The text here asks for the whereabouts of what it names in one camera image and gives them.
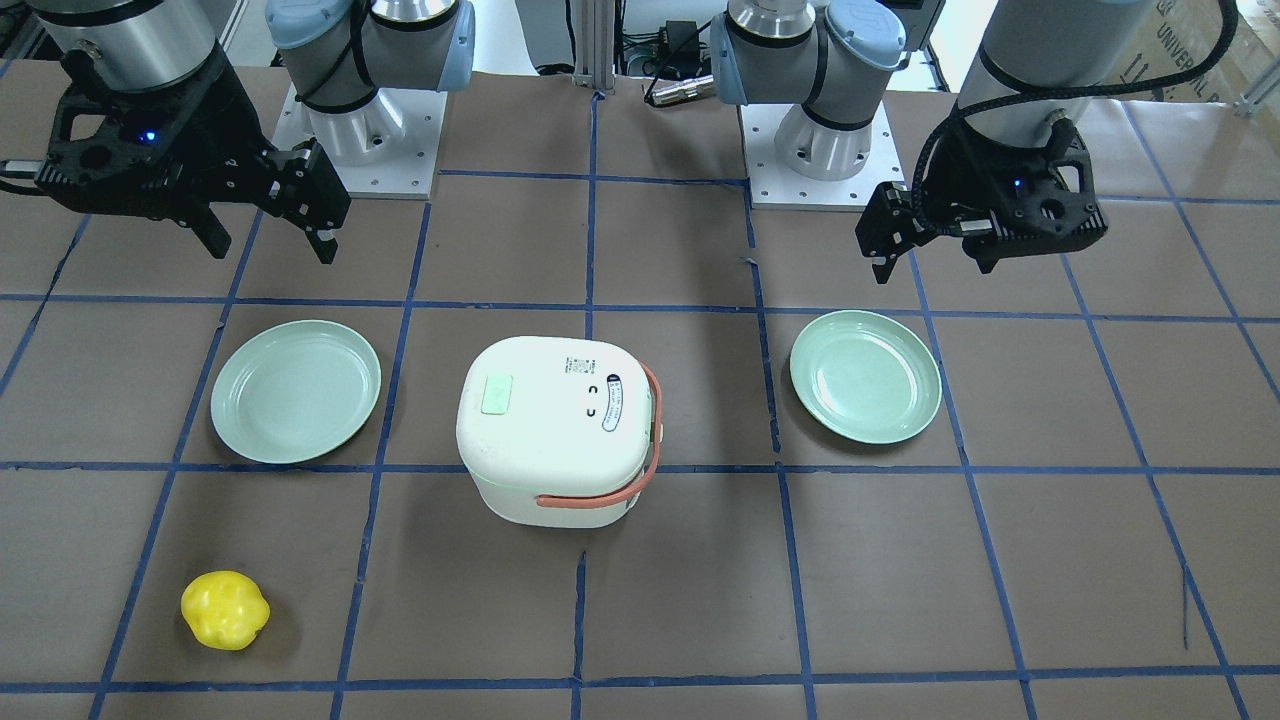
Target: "green button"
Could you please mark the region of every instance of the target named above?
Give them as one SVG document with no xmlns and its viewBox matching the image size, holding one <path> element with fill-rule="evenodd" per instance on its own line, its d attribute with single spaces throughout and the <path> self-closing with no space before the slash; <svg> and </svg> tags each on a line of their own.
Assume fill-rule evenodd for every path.
<svg viewBox="0 0 1280 720">
<path fill-rule="evenodd" d="M 484 380 L 484 401 L 480 411 L 485 415 L 506 415 L 511 406 L 511 375 L 489 375 Z"/>
</svg>

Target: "yellow toy pepper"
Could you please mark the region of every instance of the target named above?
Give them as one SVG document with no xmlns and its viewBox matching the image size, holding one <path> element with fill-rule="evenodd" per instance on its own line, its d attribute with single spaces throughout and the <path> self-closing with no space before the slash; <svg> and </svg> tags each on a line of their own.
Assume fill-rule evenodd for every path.
<svg viewBox="0 0 1280 720">
<path fill-rule="evenodd" d="M 234 570 L 205 573 L 182 592 L 182 618 L 215 650 L 244 650 L 270 616 L 257 583 Z"/>
</svg>

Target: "blue tape line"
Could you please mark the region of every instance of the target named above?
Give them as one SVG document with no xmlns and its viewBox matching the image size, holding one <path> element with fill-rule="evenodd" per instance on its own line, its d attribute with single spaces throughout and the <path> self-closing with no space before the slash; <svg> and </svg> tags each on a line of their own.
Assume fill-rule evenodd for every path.
<svg viewBox="0 0 1280 720">
<path fill-rule="evenodd" d="M 435 474 L 465 474 L 467 473 L 466 465 L 411 465 L 411 464 L 394 464 L 387 462 L 383 465 L 383 474 L 387 473 L 416 473 L 421 475 Z"/>
<path fill-rule="evenodd" d="M 750 188 L 742 190 L 742 213 L 746 227 L 746 246 L 755 247 L 755 227 L 751 223 Z M 760 364 L 764 372 L 764 401 L 769 413 L 769 437 L 773 442 L 773 455 L 777 457 L 774 471 L 778 477 L 778 498 L 782 503 L 782 530 L 787 542 L 787 571 L 791 575 L 791 605 L 796 618 L 796 644 L 800 655 L 800 679 L 804 685 L 805 712 L 808 720 L 818 720 L 818 698 L 813 691 L 813 665 L 809 657 L 809 624 L 805 620 L 804 591 L 800 587 L 800 556 L 796 552 L 795 521 L 791 514 L 791 487 L 782 465 L 782 441 L 778 430 L 777 393 L 773 386 L 773 357 L 769 352 L 769 329 L 764 314 L 764 283 L 760 266 L 755 260 L 748 260 L 751 268 L 751 291 L 755 293 L 755 323 L 760 338 Z"/>
<path fill-rule="evenodd" d="M 332 692 L 333 683 L 324 680 L 280 680 L 274 683 L 111 683 L 109 694 L 116 693 L 321 693 Z"/>
<path fill-rule="evenodd" d="M 1280 665 L 1233 665 L 1234 675 L 1280 676 Z M 1071 680 L 1097 678 L 1199 678 L 1221 676 L 1219 665 L 1151 665 L 1124 667 L 1033 667 L 1027 670 L 1032 680 Z M 813 675 L 814 685 L 872 685 L 872 684 L 947 684 L 1018 680 L 1015 670 L 942 670 L 922 673 L 822 673 Z M 676 688 L 676 687 L 755 687 L 800 685 L 799 674 L 771 675 L 639 675 L 602 678 L 579 682 L 576 678 L 443 678 L 443 679 L 387 679 L 348 680 L 346 692 L 381 691 L 563 691 L 582 688 Z M 205 692 L 333 692 L 334 680 L 280 680 L 271 683 L 215 683 L 215 682 L 115 682 L 108 685 L 108 694 L 143 693 L 205 693 Z M 90 694 L 100 683 L 0 683 L 0 694 Z"/>
<path fill-rule="evenodd" d="M 1231 665 L 1236 675 L 1280 675 L 1280 665 Z"/>
<path fill-rule="evenodd" d="M 1280 205 L 1280 200 L 1230 200 L 1226 197 L 1179 197 L 1178 202 L 1192 205 Z"/>
<path fill-rule="evenodd" d="M 776 675 L 689 675 L 668 678 L 662 675 L 634 675 L 604 678 L 582 683 L 588 688 L 707 688 L 748 685 L 799 685 L 804 678 L 796 674 Z"/>
<path fill-rule="evenodd" d="M 589 179 L 589 176 L 581 173 L 521 173 L 508 170 L 440 170 L 440 174 L 470 178 Z"/>
<path fill-rule="evenodd" d="M 37 293 L 0 293 L 0 301 L 36 302 L 44 300 Z M 156 304 L 156 305 L 216 305 L 221 304 L 220 297 L 198 296 L 150 296 L 150 295 L 54 295 L 49 302 L 123 302 L 123 304 Z M 236 305 L 275 305 L 275 306 L 325 306 L 325 307 L 401 307 L 403 302 L 398 300 L 365 300 L 365 299 L 300 299 L 300 297 L 238 297 Z M 467 300 L 415 300 L 413 307 L 442 309 L 442 310 L 566 310 L 585 311 L 585 302 L 485 302 Z M 649 304 L 593 304 L 595 311 L 608 313 L 717 313 L 746 315 L 758 311 L 756 307 L 745 305 L 649 305 Z M 845 307 L 764 307 L 767 315 L 824 315 L 845 310 Z M 876 313 L 888 316 L 923 318 L 923 310 L 910 310 L 901 307 L 881 307 Z M 998 310 L 931 310 L 934 318 L 968 318 L 968 319 L 1015 319 L 1015 320 L 1082 320 L 1084 315 L 1078 313 L 1014 313 Z M 1093 319 L 1117 323 L 1208 323 L 1208 324 L 1280 324 L 1280 318 L 1267 316 L 1211 316 L 1211 315 L 1134 315 L 1134 314 L 1102 314 L 1089 315 Z"/>
<path fill-rule="evenodd" d="M 372 473 L 374 465 L 261 465 L 218 462 L 116 462 L 82 460 L 0 460 L 0 470 L 93 470 L 101 473 L 163 471 L 179 473 Z M 841 475 L 959 475 L 963 465 L 783 465 L 787 474 L 831 473 Z M 1093 466 L 1093 465 L 969 465 L 975 475 L 1225 475 L 1280 477 L 1280 468 L 1204 468 L 1204 466 Z M 659 465 L 659 474 L 772 474 L 777 465 Z M 467 474 L 466 465 L 383 465 L 383 474 Z"/>
<path fill-rule="evenodd" d="M 387 410 L 383 413 L 383 427 L 378 436 L 378 454 L 374 459 L 374 474 L 369 482 L 369 515 L 365 519 L 365 529 L 360 541 L 360 560 L 356 562 L 356 582 L 351 588 L 351 606 L 347 611 L 347 628 L 342 638 L 342 655 L 338 659 L 338 684 L 333 691 L 333 705 L 329 708 L 329 717 L 338 720 L 342 716 L 343 694 L 347 685 L 347 675 L 351 670 L 351 655 L 356 644 L 356 626 L 360 620 L 360 607 L 365 597 L 365 577 L 369 573 L 369 553 L 374 546 L 374 525 L 378 521 L 378 501 L 381 497 L 383 466 L 387 462 L 387 446 L 392 436 L 392 418 L 396 414 L 396 400 L 399 393 L 399 377 L 404 366 L 404 347 L 408 345 L 408 331 L 413 318 L 413 295 L 417 292 L 417 281 L 422 270 L 422 255 L 426 252 L 426 234 L 431 224 L 431 205 L 424 204 L 422 222 L 419 224 L 417 247 L 413 251 L 413 266 L 410 270 L 408 290 L 404 292 L 404 301 L 401 315 L 399 334 L 396 340 L 396 356 L 392 361 L 390 379 L 387 387 Z"/>
<path fill-rule="evenodd" d="M 1142 667 L 1047 667 L 1032 670 L 1037 680 L 1073 680 L 1093 678 L 1192 678 L 1221 675 L 1217 665 L 1155 665 Z"/>
<path fill-rule="evenodd" d="M 237 297 L 237 305 L 297 305 L 321 307 L 403 307 L 401 300 L 343 300 L 343 299 L 306 299 L 306 297 Z"/>
<path fill-rule="evenodd" d="M 974 519 L 978 521 L 978 532 L 982 534 L 982 544 L 987 552 L 987 562 L 991 565 L 991 578 L 996 585 L 996 596 L 1000 600 L 1000 611 L 1005 618 L 1005 630 L 1009 633 L 1009 647 L 1014 656 L 1014 667 L 1018 670 L 1018 685 L 1023 692 L 1023 705 L 1027 707 L 1028 720 L 1037 720 L 1036 698 L 1032 696 L 1030 678 L 1027 675 L 1027 661 L 1023 657 L 1023 644 L 1018 637 L 1018 624 L 1014 621 L 1014 609 L 1009 601 L 1009 591 L 1005 588 L 1004 571 L 1000 569 L 1000 557 L 996 555 L 996 543 L 991 537 L 991 528 L 987 524 L 987 511 L 982 506 L 982 493 L 978 492 L 978 482 L 974 479 L 973 468 L 969 464 L 969 452 L 964 445 L 964 432 L 960 428 L 960 415 L 956 411 L 955 397 L 951 395 L 951 382 L 947 377 L 946 363 L 942 361 L 942 346 L 938 342 L 938 332 L 933 325 L 933 313 L 929 310 L 929 297 L 924 290 L 924 277 L 915 260 L 915 254 L 910 254 L 908 260 L 911 264 L 911 277 L 915 281 L 915 292 L 920 297 L 920 309 L 924 311 L 924 325 L 929 334 L 929 347 L 938 363 L 938 374 L 942 379 L 942 397 L 947 407 L 947 416 L 951 420 L 951 432 L 955 436 L 956 452 L 960 455 L 960 465 L 964 469 L 965 486 L 969 489 L 969 500 L 973 503 Z"/>
<path fill-rule="evenodd" d="M 591 146 L 589 155 L 589 174 L 586 184 L 586 307 L 582 313 L 584 329 L 582 337 L 586 340 L 593 340 L 595 337 L 595 209 L 596 209 L 596 191 L 598 191 L 598 176 L 596 164 L 599 161 L 599 129 L 600 129 L 600 100 L 604 99 L 603 92 L 591 94 Z"/>
<path fill-rule="evenodd" d="M 591 109 L 594 115 L 595 109 L 595 96 L 591 97 Z M 593 136 L 593 146 L 595 146 L 595 137 Z M 728 186 L 728 187 L 745 187 L 746 181 L 742 178 L 694 178 L 694 179 L 681 179 L 681 178 L 648 178 L 648 177 L 634 177 L 634 176 L 602 176 L 596 173 L 595 163 L 591 163 L 590 172 L 588 174 L 580 173 L 525 173 L 525 172 L 512 172 L 512 170 L 440 170 L 442 176 L 457 176 L 457 177 L 474 177 L 474 178 L 525 178 L 525 179 L 568 179 L 568 181 L 599 181 L 599 182 L 616 182 L 616 183 L 636 183 L 636 184 L 675 184 L 675 186 Z"/>
<path fill-rule="evenodd" d="M 155 550 L 156 538 L 160 534 L 160 521 L 164 519 L 164 511 L 169 502 L 169 496 L 173 492 L 174 479 L 178 475 L 178 462 L 182 460 L 182 454 L 187 448 L 191 427 L 195 424 L 196 413 L 200 409 L 200 398 L 205 395 L 209 375 L 212 374 L 214 359 L 218 356 L 218 347 L 223 341 L 223 331 L 227 325 L 227 318 L 232 311 L 232 301 L 239 288 L 241 279 L 244 277 L 244 268 L 248 265 L 248 258 L 253 251 L 253 241 L 257 238 L 257 231 L 261 223 L 262 211 L 259 210 L 253 217 L 253 225 L 250 228 L 248 238 L 244 241 L 244 250 L 241 252 L 239 264 L 237 264 L 236 274 L 232 277 L 230 288 L 227 291 L 227 297 L 223 302 L 223 311 L 219 315 L 218 328 L 214 329 L 214 337 L 209 342 L 209 351 L 205 354 L 205 364 L 200 369 L 200 378 L 196 380 L 196 389 L 192 392 L 191 402 L 187 405 L 187 418 L 182 423 L 182 432 L 178 433 L 178 442 L 173 448 L 173 459 L 170 461 L 172 468 L 165 474 L 164 484 L 160 487 L 160 497 L 156 500 L 155 511 L 151 514 L 151 524 L 147 527 L 146 541 L 142 543 L 142 555 L 138 557 L 138 565 L 133 573 L 133 582 L 129 584 L 129 594 L 124 601 L 124 609 L 120 611 L 120 621 L 115 628 L 115 638 L 111 641 L 111 650 L 102 666 L 101 687 L 96 693 L 93 693 L 93 703 L 90 706 L 88 720 L 99 720 L 101 716 L 102 702 L 106 700 L 108 685 L 111 683 L 111 678 L 115 674 L 115 664 L 120 659 L 120 650 L 124 647 L 124 638 L 129 632 L 129 623 L 133 620 L 133 610 L 137 606 L 138 594 L 142 592 L 142 580 L 146 578 L 147 568 L 151 564 L 151 553 Z"/>
<path fill-rule="evenodd" d="M 1129 113 L 1128 108 L 1125 108 L 1125 113 Z M 1149 147 L 1147 147 L 1147 151 L 1152 163 L 1156 163 L 1155 155 L 1151 155 Z M 1089 329 L 1089 337 L 1098 354 L 1098 361 L 1102 364 L 1102 372 L 1106 374 L 1107 383 L 1111 386 L 1111 393 L 1115 396 L 1116 406 L 1120 409 L 1120 416 L 1124 419 L 1125 429 L 1129 432 L 1129 439 L 1133 442 L 1134 452 L 1137 452 L 1142 466 L 1144 469 L 1149 469 L 1151 462 L 1147 460 L 1147 451 L 1142 446 L 1138 427 L 1134 424 L 1133 415 L 1129 413 L 1129 405 L 1125 402 L 1124 393 L 1120 392 L 1120 383 L 1111 368 L 1111 360 L 1107 357 L 1106 347 L 1102 345 L 1102 337 L 1098 334 L 1097 324 L 1092 318 L 1088 318 L 1089 306 L 1084 300 L 1084 293 L 1080 291 L 1080 284 L 1075 281 L 1075 273 L 1071 272 L 1071 263 L 1068 260 L 1066 255 L 1060 255 L 1059 258 L 1062 263 L 1062 270 L 1066 273 L 1066 281 L 1071 286 L 1071 292 L 1075 293 L 1075 301 L 1079 304 L 1080 311 L 1087 316 L 1084 323 Z M 1231 698 L 1235 701 L 1235 707 L 1240 712 L 1240 719 L 1249 720 L 1249 711 L 1244 707 L 1244 698 L 1240 696 L 1240 688 L 1235 682 L 1235 676 L 1231 675 L 1228 667 L 1226 653 L 1222 651 L 1222 643 L 1217 637 L 1217 632 L 1213 629 L 1213 620 L 1208 615 L 1208 607 L 1204 605 L 1204 598 L 1201 597 L 1199 587 L 1196 583 L 1196 575 L 1187 564 L 1187 555 L 1183 552 L 1183 543 L 1178 539 L 1178 530 L 1174 528 L 1172 516 L 1169 514 L 1169 509 L 1165 506 L 1165 498 L 1160 492 L 1160 487 L 1156 484 L 1156 475 L 1149 471 L 1146 473 L 1146 475 L 1147 486 L 1151 489 L 1151 495 L 1156 501 L 1156 507 L 1160 511 L 1160 519 L 1165 524 L 1165 532 L 1169 534 L 1169 541 L 1174 546 L 1174 553 L 1178 556 L 1178 564 L 1183 569 L 1187 588 L 1190 591 L 1192 598 L 1196 601 L 1196 609 L 1199 611 L 1201 621 L 1204 623 L 1204 629 L 1208 633 L 1210 644 L 1213 646 L 1213 653 L 1217 657 L 1221 673 L 1226 676 L 1226 684 L 1231 691 Z"/>
<path fill-rule="evenodd" d="M 0 470 L 93 470 L 101 473 L 155 473 L 173 468 L 172 462 L 87 462 L 58 460 L 4 460 Z"/>
<path fill-rule="evenodd" d="M 1169 182 L 1169 176 L 1165 174 L 1165 169 L 1160 165 L 1160 160 L 1156 159 L 1156 154 L 1151 149 L 1151 143 L 1147 142 L 1147 136 L 1143 135 L 1142 128 L 1138 127 L 1137 119 L 1133 117 L 1133 111 L 1128 106 L 1123 106 L 1125 118 L 1129 119 L 1129 124 L 1133 127 L 1133 132 L 1138 136 L 1138 143 L 1142 145 L 1143 152 L 1151 159 L 1151 164 L 1156 167 L 1156 174 L 1160 176 L 1160 183 L 1165 186 L 1165 191 L 1169 192 L 1169 197 L 1174 201 L 1174 208 L 1178 210 L 1178 217 L 1183 220 L 1183 227 L 1187 228 L 1187 233 L 1192 237 L 1192 243 L 1196 245 L 1196 251 L 1201 256 L 1201 261 L 1204 263 L 1204 269 L 1208 270 L 1210 278 L 1213 281 L 1213 287 L 1217 288 L 1219 295 L 1222 296 L 1222 302 L 1226 304 L 1228 311 L 1231 318 L 1236 320 L 1236 327 L 1240 334 L 1244 337 L 1244 343 L 1249 346 L 1249 352 L 1253 354 L 1253 361 L 1257 363 L 1258 369 L 1262 370 L 1262 377 L 1266 379 L 1267 386 L 1271 388 L 1271 395 L 1280 401 L 1280 386 L 1276 384 L 1276 379 L 1271 375 L 1271 370 L 1267 369 L 1266 361 L 1262 359 L 1262 354 L 1258 352 L 1257 345 L 1253 342 L 1253 337 L 1249 334 L 1249 329 L 1239 323 L 1240 314 L 1235 310 L 1235 304 L 1231 302 L 1231 296 L 1226 292 L 1226 286 L 1222 284 L 1222 279 L 1219 277 L 1217 270 L 1213 268 L 1213 263 L 1208 259 L 1208 252 L 1204 250 L 1204 245 L 1201 242 L 1199 236 L 1196 233 L 1196 228 L 1192 227 L 1190 218 L 1187 217 L 1187 209 L 1183 208 L 1183 200 L 1178 197 L 1174 191 L 1172 183 Z"/>
<path fill-rule="evenodd" d="M 1228 197 L 1175 197 L 1171 188 L 1169 196 L 1151 197 L 1147 195 L 1098 195 L 1098 200 L 1116 200 L 1123 202 L 1184 202 L 1192 205 L 1280 205 L 1280 200 L 1231 200 Z"/>
<path fill-rule="evenodd" d="M 760 286 L 760 266 L 751 265 L 751 283 L 755 286 L 755 302 L 759 310 L 755 313 L 755 324 L 760 337 L 760 359 L 764 364 L 764 402 L 769 410 L 769 438 L 773 442 L 773 452 L 782 452 L 781 430 L 778 429 L 778 404 L 773 387 L 773 357 L 769 354 L 769 331 L 764 319 L 764 296 Z"/>
<path fill-rule="evenodd" d="M 746 181 L 740 178 L 680 179 L 680 178 L 643 178 L 634 176 L 599 176 L 598 179 L 602 182 L 621 182 L 621 183 L 636 183 L 636 184 L 746 187 Z"/>
<path fill-rule="evenodd" d="M 451 678 L 419 680 L 347 680 L 346 692 L 378 691 L 567 691 L 572 678 Z"/>
<path fill-rule="evenodd" d="M 99 683 L 0 683 L 0 694 L 88 694 Z"/>
<path fill-rule="evenodd" d="M 586 635 L 586 551 L 577 559 L 577 570 L 573 574 L 573 585 L 577 596 L 573 601 L 573 676 L 572 692 L 570 693 L 570 720 L 582 719 L 582 648 Z"/>
<path fill-rule="evenodd" d="M 791 603 L 796 615 L 796 642 L 800 651 L 800 682 L 804 685 L 804 702 L 809 720 L 818 720 L 818 698 L 813 691 L 813 662 L 809 656 L 809 624 L 805 620 L 804 589 L 800 587 L 800 555 L 796 551 L 796 529 L 791 514 L 791 486 L 787 473 L 780 462 L 778 497 L 782 502 L 782 532 L 787 538 L 787 570 L 791 574 Z"/>
<path fill-rule="evenodd" d="M 582 648 L 586 623 L 586 551 L 577 559 L 573 573 L 573 587 L 577 592 L 573 602 L 573 678 L 582 679 Z"/>
<path fill-rule="evenodd" d="M 128 302 L 129 305 L 221 305 L 225 297 L 160 296 L 160 295 L 55 295 L 54 302 Z"/>
<path fill-rule="evenodd" d="M 45 299 L 38 292 L 0 292 L 0 300 L 13 302 L 40 302 Z"/>
<path fill-rule="evenodd" d="M 415 300 L 415 310 L 568 310 L 579 311 L 586 305 L 579 302 L 476 302 L 466 300 Z"/>
<path fill-rule="evenodd" d="M 63 252 L 61 260 L 54 266 L 54 275 L 49 279 L 49 290 L 45 291 L 45 296 L 40 301 L 40 306 L 36 307 L 36 313 L 31 316 L 31 322 L 27 323 L 27 331 L 22 333 L 22 340 L 18 341 L 18 347 L 14 348 L 13 356 L 9 357 L 9 365 L 4 370 L 4 375 L 0 375 L 0 397 L 4 397 L 4 391 L 9 388 L 9 382 L 13 380 L 13 374 L 18 372 L 18 363 L 22 361 L 22 356 L 27 352 L 27 346 L 31 345 L 31 338 L 36 334 L 36 327 L 40 324 L 40 318 L 45 314 L 45 307 L 49 305 L 49 299 L 54 295 L 54 287 L 58 286 L 58 279 L 63 277 L 63 268 L 67 266 L 67 260 L 72 256 L 76 246 L 79 245 L 81 238 L 84 237 L 84 231 L 88 228 L 88 222 L 92 215 L 84 215 L 81 218 L 79 225 L 76 228 L 76 233 L 72 236 L 72 242 L 67 246 L 67 252 Z"/>
</svg>

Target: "cardboard box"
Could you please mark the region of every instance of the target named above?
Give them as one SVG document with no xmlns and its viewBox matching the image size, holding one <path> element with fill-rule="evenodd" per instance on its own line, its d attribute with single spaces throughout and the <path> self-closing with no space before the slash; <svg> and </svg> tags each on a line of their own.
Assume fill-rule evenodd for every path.
<svg viewBox="0 0 1280 720">
<path fill-rule="evenodd" d="M 1167 102 L 1234 102 L 1280 55 L 1280 0 L 1236 0 L 1240 24 L 1226 56 L 1199 79 L 1129 95 Z M 1138 82 L 1198 64 L 1221 32 L 1217 0 L 1160 0 L 1105 82 Z M 1253 120 L 1280 152 L 1280 91 Z"/>
</svg>

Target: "orange handle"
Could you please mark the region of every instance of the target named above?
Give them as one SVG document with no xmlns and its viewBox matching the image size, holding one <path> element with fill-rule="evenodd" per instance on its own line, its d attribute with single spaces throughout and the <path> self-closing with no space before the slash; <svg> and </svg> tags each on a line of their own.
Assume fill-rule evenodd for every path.
<svg viewBox="0 0 1280 720">
<path fill-rule="evenodd" d="M 539 507 L 563 507 L 567 510 L 598 510 L 600 507 L 608 507 L 611 505 L 617 505 L 620 502 L 626 502 L 632 497 L 640 495 L 640 491 L 649 484 L 653 479 L 654 473 L 658 471 L 658 454 L 662 446 L 662 387 L 658 386 L 658 378 L 654 377 L 653 370 L 650 370 L 644 363 L 640 364 L 644 374 L 649 378 L 649 387 L 653 389 L 653 430 L 649 437 L 653 438 L 653 459 L 649 460 L 649 466 L 639 478 L 631 480 L 630 483 L 622 486 L 621 488 L 608 493 L 598 495 L 594 497 L 566 497 L 561 495 L 539 495 L 538 506 Z"/>
</svg>

